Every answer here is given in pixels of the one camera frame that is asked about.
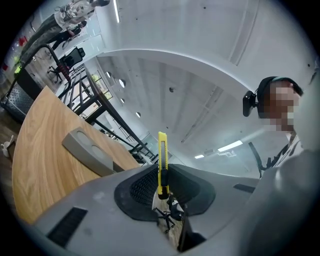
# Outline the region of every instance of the white t-shirt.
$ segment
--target white t-shirt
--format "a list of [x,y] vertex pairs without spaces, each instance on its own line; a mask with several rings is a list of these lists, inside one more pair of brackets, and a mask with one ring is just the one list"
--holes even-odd
[[78,20],[81,17],[88,19],[93,13],[90,13],[95,8],[91,6],[88,0],[72,0],[72,2],[64,5],[61,9],[64,11],[58,11],[54,14],[56,23],[65,29],[71,23],[71,20]]
[[279,160],[275,163],[273,167],[281,166],[286,160],[299,155],[303,150],[304,149],[301,145],[301,141],[299,137],[296,135],[287,151],[280,156]]

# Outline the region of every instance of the chair backrest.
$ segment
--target chair backrest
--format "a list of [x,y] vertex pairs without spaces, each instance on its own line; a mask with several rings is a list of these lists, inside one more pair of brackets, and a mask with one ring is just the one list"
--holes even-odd
[[86,55],[83,48],[74,48],[68,55],[63,56],[60,61],[64,63],[69,69],[75,64],[82,62],[83,57]]

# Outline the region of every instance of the gray fabric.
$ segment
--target gray fabric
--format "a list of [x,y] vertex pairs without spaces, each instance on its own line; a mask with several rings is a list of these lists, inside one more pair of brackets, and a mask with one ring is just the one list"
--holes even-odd
[[60,33],[62,28],[57,24],[54,14],[47,18],[29,39],[24,46],[21,57],[20,65],[23,66],[29,58],[32,57],[34,50],[41,44],[46,44],[51,38]]

